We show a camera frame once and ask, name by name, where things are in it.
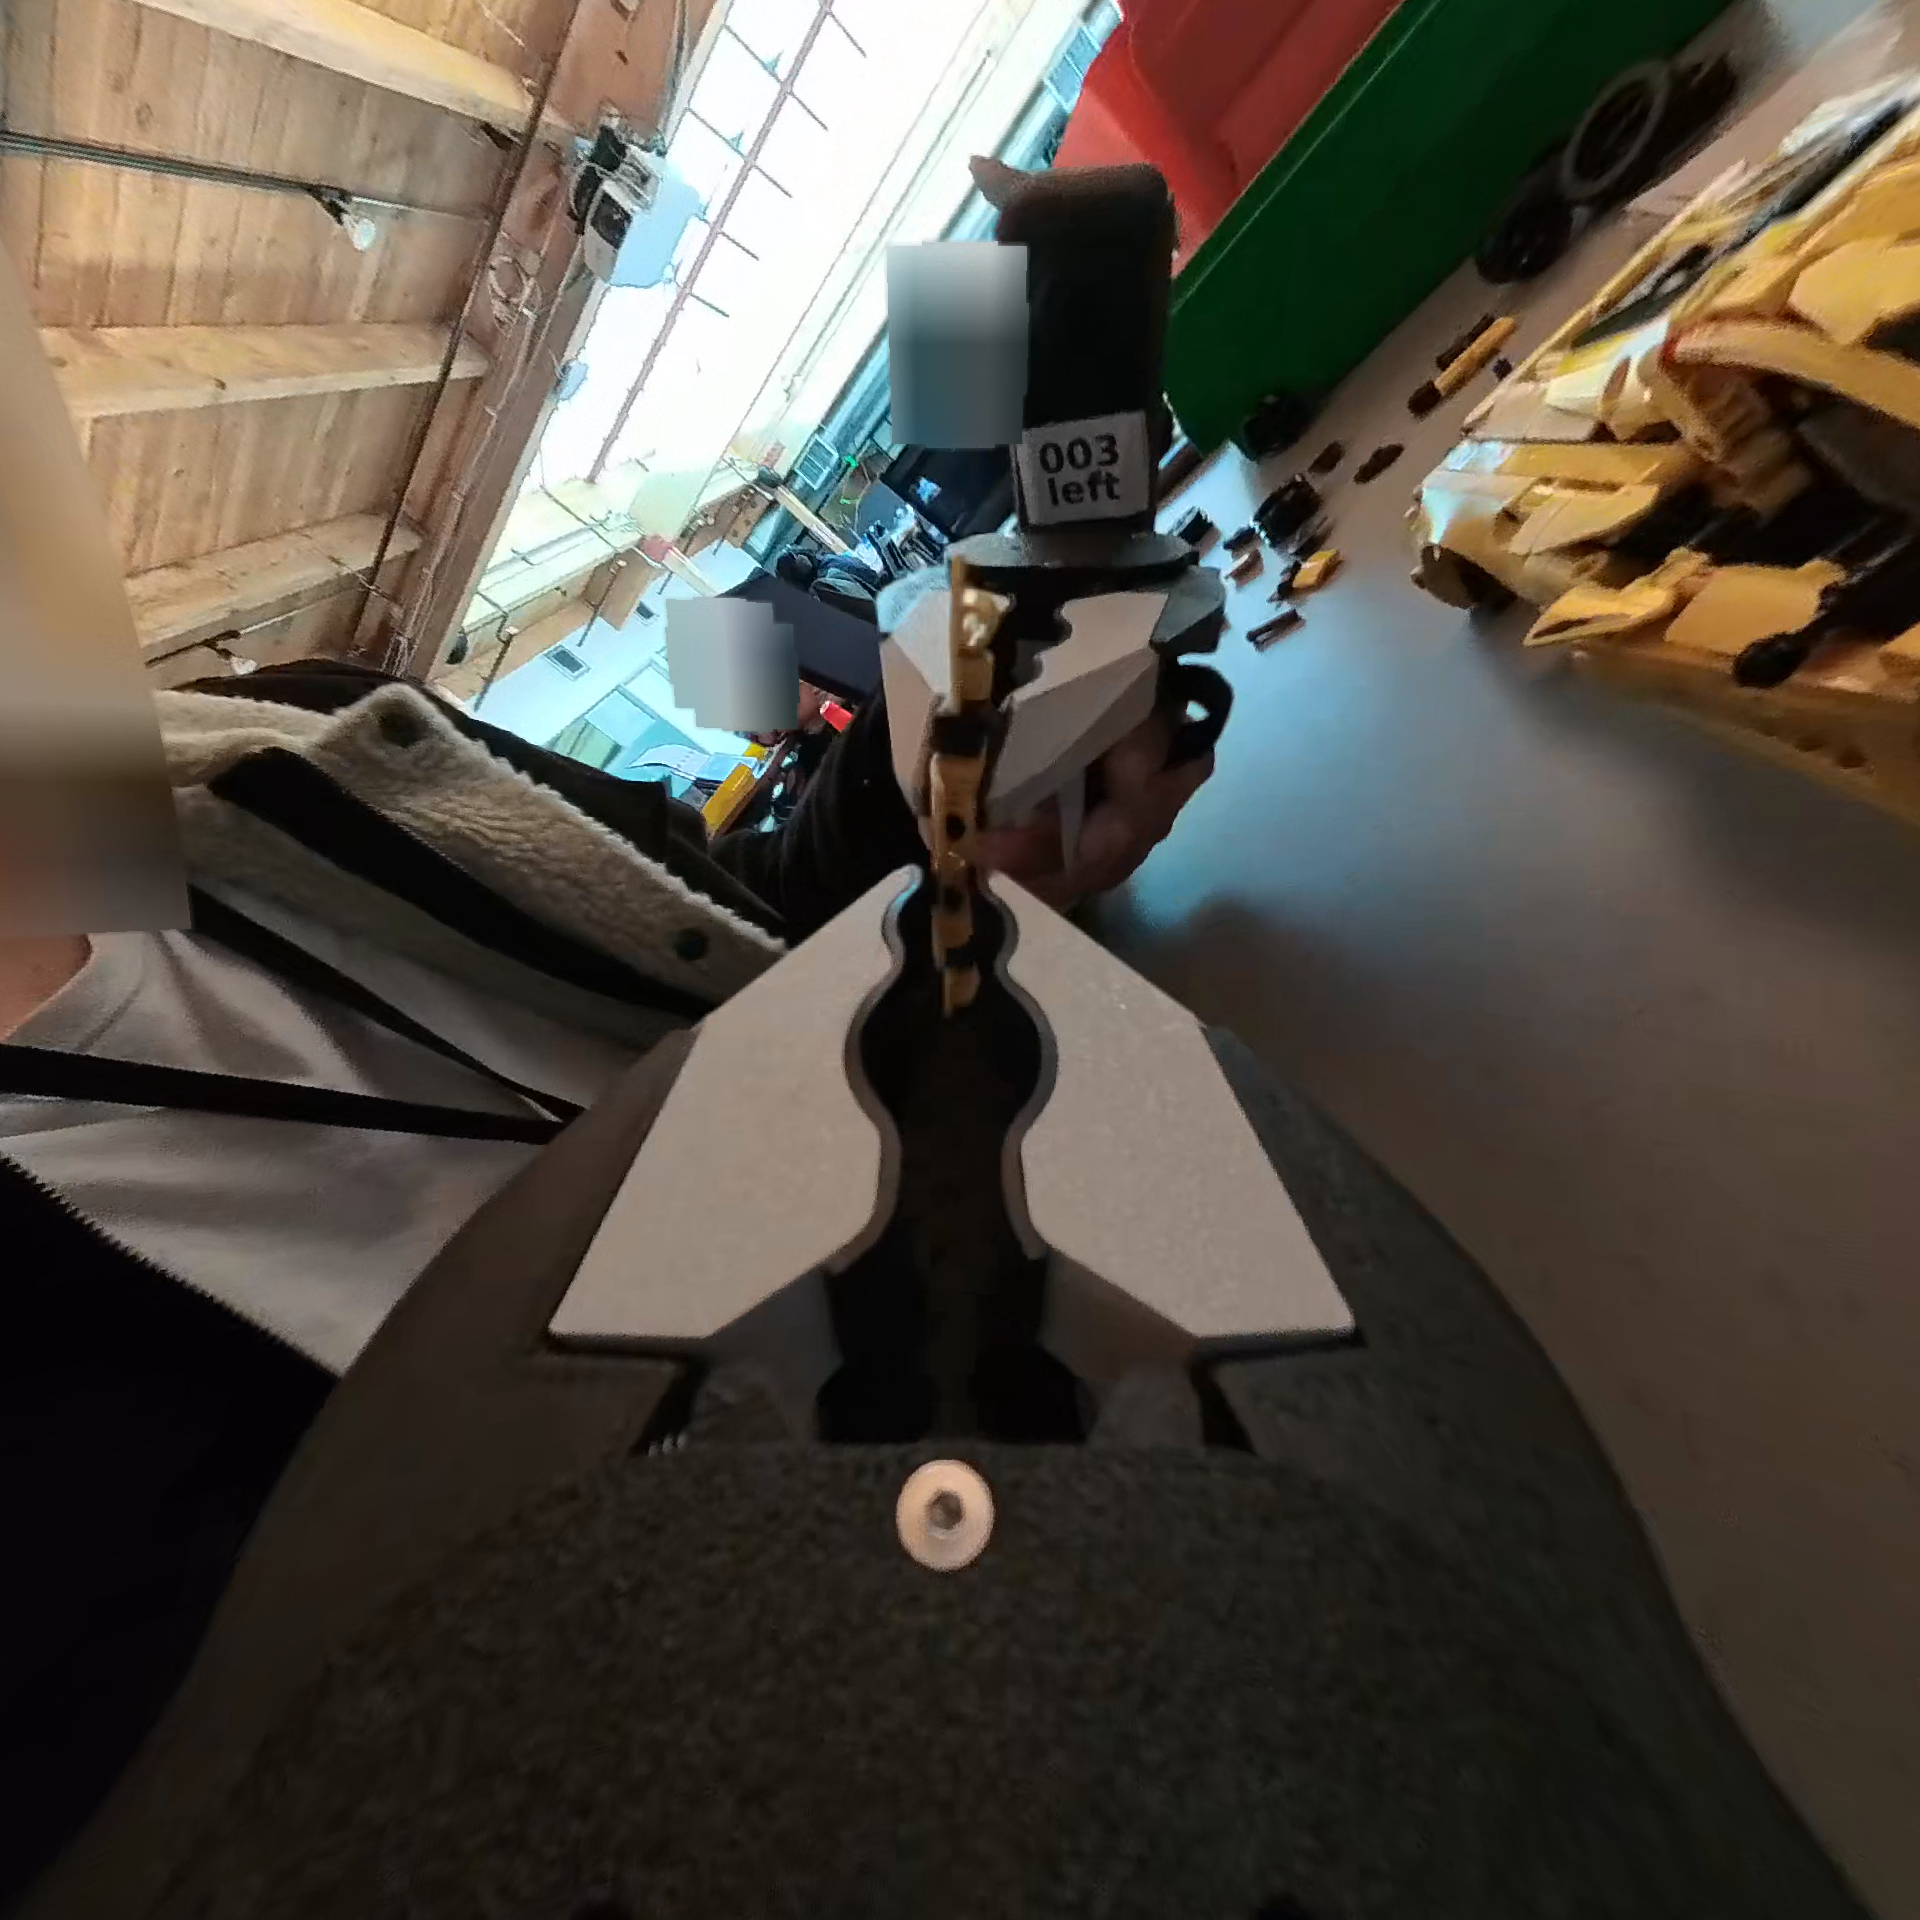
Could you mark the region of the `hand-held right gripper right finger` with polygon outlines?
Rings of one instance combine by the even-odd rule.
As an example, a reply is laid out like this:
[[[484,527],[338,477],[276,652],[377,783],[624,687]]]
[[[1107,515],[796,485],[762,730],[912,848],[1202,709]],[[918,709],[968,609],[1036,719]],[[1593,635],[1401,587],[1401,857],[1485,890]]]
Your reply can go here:
[[[1350,1347],[1356,1309],[1204,1025],[1019,883],[984,905],[1011,1089],[969,1169],[1004,1235],[979,1381],[1076,1445],[1204,1445],[1222,1364]]]

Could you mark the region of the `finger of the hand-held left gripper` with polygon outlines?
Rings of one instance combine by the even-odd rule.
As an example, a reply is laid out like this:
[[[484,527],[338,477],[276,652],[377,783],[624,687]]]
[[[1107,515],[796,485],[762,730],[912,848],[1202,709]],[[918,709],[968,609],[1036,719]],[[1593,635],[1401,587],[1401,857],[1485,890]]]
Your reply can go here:
[[[1076,856],[1088,812],[1088,768],[1154,711],[1154,631],[1166,591],[1105,592],[1061,610],[1064,637],[1041,650],[1029,681],[998,709],[1004,722],[984,792],[984,823],[1024,826],[1045,802],[1059,810],[1064,864]]]
[[[881,643],[881,692],[897,785],[915,819],[931,819],[931,731],[952,697],[952,591],[934,587]]]

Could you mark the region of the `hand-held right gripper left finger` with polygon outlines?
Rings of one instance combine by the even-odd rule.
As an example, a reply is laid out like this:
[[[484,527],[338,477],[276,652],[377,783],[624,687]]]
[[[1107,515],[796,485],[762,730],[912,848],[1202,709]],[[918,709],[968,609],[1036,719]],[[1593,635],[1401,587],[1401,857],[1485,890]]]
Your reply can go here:
[[[816,1432],[842,1364],[830,1283],[898,1200],[859,1036],[906,972],[922,881],[888,874],[700,1025],[549,1320],[558,1347],[753,1369]]]

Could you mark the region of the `yellow brick assembly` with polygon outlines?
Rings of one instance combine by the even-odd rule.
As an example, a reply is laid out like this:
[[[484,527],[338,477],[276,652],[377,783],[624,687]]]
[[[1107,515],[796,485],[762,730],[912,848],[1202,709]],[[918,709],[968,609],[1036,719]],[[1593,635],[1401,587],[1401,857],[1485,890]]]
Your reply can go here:
[[[979,993],[977,898],[981,802],[998,745],[996,635],[1011,601],[952,564],[948,690],[931,719],[925,762],[929,938],[945,1018],[964,1013]]]

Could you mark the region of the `person's left forearm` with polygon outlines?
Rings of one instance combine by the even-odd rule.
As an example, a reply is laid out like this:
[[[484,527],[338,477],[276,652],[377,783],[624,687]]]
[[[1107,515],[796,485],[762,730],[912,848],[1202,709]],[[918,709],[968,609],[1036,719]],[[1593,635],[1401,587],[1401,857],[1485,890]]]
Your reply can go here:
[[[762,905],[787,944],[802,944],[878,883],[929,871],[922,819],[894,765],[891,719],[873,696],[811,770],[788,819],[709,844],[716,867]]]

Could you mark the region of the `person's left hand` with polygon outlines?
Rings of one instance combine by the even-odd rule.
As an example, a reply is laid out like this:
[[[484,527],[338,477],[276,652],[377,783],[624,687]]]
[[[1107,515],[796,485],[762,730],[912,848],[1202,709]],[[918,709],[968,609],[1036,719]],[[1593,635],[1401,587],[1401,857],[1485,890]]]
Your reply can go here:
[[[1212,779],[1214,755],[1171,762],[1184,711],[1154,709],[1117,740],[1084,779],[1086,807],[1072,853],[1059,799],[1019,823],[979,836],[979,867],[1019,883],[1059,912],[1120,890],[1171,836],[1198,788]]]

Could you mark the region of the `green plastic bin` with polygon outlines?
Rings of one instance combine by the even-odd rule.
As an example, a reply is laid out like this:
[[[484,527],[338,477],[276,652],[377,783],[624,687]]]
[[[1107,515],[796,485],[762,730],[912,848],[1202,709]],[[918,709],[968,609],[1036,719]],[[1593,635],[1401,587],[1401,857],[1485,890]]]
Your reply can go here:
[[[1724,11],[1398,8],[1173,281],[1163,396],[1187,440],[1242,443],[1270,401],[1301,434],[1603,88],[1677,56]]]

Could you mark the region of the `pile of black yellow bricks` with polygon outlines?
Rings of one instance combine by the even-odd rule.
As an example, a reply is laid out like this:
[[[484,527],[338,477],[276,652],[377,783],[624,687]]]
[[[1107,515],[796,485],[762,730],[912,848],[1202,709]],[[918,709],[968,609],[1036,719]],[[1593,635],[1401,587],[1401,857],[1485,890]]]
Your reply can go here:
[[[1301,621],[1299,604],[1350,578],[1368,557],[1403,569],[1417,592],[1475,617],[1515,604],[1488,571],[1460,561],[1432,584],[1420,491],[1460,440],[1473,388],[1508,370],[1521,319],[1512,301],[1454,328],[1446,346],[1396,331],[1333,396],[1333,434],[1309,417],[1304,447],[1264,459],[1226,450],[1209,469],[1209,555],[1238,592],[1261,591],[1270,615],[1251,617],[1258,648]]]

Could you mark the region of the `yellow toy brick car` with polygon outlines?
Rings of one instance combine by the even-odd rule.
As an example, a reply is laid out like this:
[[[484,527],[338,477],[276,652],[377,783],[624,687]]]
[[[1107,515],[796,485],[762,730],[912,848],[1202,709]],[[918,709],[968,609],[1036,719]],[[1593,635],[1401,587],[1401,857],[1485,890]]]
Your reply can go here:
[[[1413,584],[1856,785],[1915,764],[1915,74],[1724,171],[1467,417]]]

